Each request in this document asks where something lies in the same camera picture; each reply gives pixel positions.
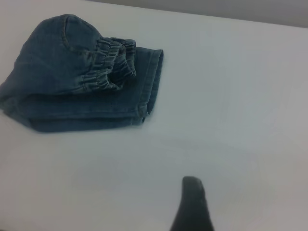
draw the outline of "seam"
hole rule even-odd
[[[66,24],[67,24],[67,20],[68,20],[69,16],[70,15],[66,15],[63,19],[62,36],[61,37],[62,37],[62,42],[63,42],[64,46],[66,48],[68,48],[70,51],[76,52],[76,53],[93,53],[92,51],[77,50],[77,49],[73,48],[71,45],[69,45],[69,42],[67,40],[66,33],[65,33]]]

